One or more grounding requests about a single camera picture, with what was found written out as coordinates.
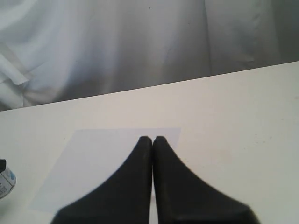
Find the white fabric backdrop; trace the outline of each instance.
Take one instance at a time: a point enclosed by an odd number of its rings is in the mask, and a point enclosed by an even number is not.
[[[8,108],[277,63],[271,0],[0,2]]]

